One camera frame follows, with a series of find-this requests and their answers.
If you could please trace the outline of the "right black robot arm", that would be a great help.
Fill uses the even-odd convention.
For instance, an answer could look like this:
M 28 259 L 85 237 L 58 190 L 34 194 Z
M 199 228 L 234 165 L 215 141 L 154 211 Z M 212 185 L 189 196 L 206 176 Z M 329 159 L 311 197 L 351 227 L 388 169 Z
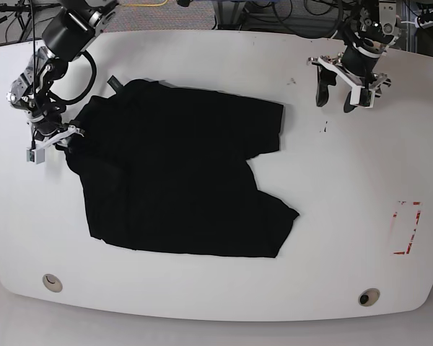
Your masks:
M 60 4 L 61 10 L 43 31 L 43 46 L 32 45 L 30 62 L 6 96 L 13 108 L 27 112 L 32 135 L 27 160 L 36 164 L 45 161 L 46 148 L 66 148 L 72 136 L 84 134 L 74 122 L 64 123 L 62 114 L 91 91 L 97 67 L 87 49 L 105 31 L 120 6 L 119 1 L 61 1 Z M 63 99 L 51 87 L 66 75 L 69 63 L 81 56 L 91 68 L 88 84 L 79 96 Z

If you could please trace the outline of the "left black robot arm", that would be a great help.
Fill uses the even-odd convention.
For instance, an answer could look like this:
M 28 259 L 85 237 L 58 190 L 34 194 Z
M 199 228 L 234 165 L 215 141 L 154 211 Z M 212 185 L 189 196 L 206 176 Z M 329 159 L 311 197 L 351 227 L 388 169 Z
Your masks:
M 329 88 L 341 79 L 350 87 L 345 113 L 358 107 L 372 108 L 375 99 L 382 96 L 382 87 L 392 84 L 387 74 L 375 73 L 374 67 L 401 36 L 400 23 L 394 1 L 358 1 L 350 16 L 338 26 L 345 51 L 336 57 L 308 59 L 317 69 L 316 105 L 327 104 Z

